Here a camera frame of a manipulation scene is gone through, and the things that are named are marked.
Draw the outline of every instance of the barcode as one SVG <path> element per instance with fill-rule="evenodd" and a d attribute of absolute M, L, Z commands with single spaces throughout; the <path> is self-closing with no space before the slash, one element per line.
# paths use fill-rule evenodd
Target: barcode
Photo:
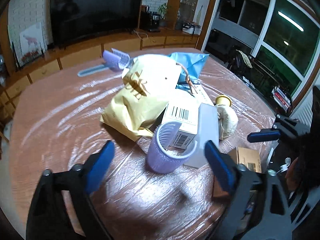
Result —
<path fill-rule="evenodd" d="M 178 141 L 176 142 L 176 146 L 181 147 L 187 138 L 188 138 L 187 135 L 181 135 Z"/>
<path fill-rule="evenodd" d="M 172 113 L 171 113 L 171 116 L 179 117 L 179 118 L 182 118 L 184 120 L 188 120 L 188 118 L 189 118 L 189 110 L 174 106 L 173 110 L 172 110 Z"/>

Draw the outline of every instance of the canvas artwork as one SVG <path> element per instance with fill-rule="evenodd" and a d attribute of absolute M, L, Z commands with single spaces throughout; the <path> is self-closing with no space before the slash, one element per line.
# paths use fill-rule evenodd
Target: canvas artwork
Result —
<path fill-rule="evenodd" d="M 22 51 L 21 65 L 39 57 L 41 50 L 45 52 L 41 22 L 30 26 L 20 33 L 20 44 Z"/>

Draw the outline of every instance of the brown cord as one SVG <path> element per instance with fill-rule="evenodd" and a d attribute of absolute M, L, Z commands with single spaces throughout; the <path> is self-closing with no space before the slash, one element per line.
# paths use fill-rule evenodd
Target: brown cord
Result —
<path fill-rule="evenodd" d="M 183 71 L 186 73 L 186 83 L 187 83 L 187 84 L 189 85 L 189 87 L 190 87 L 191 95 L 193 95 L 193 93 L 192 93 L 192 88 L 195 90 L 196 93 L 198 93 L 197 90 L 196 90 L 196 88 L 194 87 L 192 81 L 190 80 L 188 70 L 187 70 L 182 64 L 180 64 L 180 63 L 178 63 L 178 62 L 177 62 L 176 64 L 179 65 L 179 66 L 181 66 L 181 68 L 183 69 Z"/>

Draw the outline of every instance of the metal screw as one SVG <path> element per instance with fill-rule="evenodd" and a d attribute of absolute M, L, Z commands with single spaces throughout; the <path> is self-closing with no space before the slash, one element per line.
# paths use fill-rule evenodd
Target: metal screw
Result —
<path fill-rule="evenodd" d="M 238 168 L 238 170 L 240 170 L 240 171 L 246 171 L 246 170 L 247 170 L 246 166 L 244 166 L 242 163 L 239 163 L 239 164 L 237 165 L 237 168 Z"/>
<path fill-rule="evenodd" d="M 51 173 L 52 173 L 52 170 L 47 169 L 47 170 L 44 170 L 44 171 L 42 172 L 42 175 L 43 175 L 43 176 L 48 176 L 48 175 L 50 175 Z"/>
<path fill-rule="evenodd" d="M 75 164 L 73 165 L 73 167 L 71 168 L 73 171 L 80 171 L 82 169 L 82 164 Z"/>
<path fill-rule="evenodd" d="M 268 173 L 273 177 L 277 175 L 277 173 L 274 170 L 268 170 Z"/>

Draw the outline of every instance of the brown cardboard box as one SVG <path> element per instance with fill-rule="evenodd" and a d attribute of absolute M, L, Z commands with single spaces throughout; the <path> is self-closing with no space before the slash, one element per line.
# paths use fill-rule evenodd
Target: brown cardboard box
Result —
<path fill-rule="evenodd" d="M 249 170 L 261 173 L 261 162 L 259 152 L 252 149 L 236 147 L 228 152 L 231 159 L 236 163 L 244 164 Z M 213 178 L 212 197 L 217 201 L 217 198 L 225 198 L 228 192 L 223 191 L 217 178 Z"/>

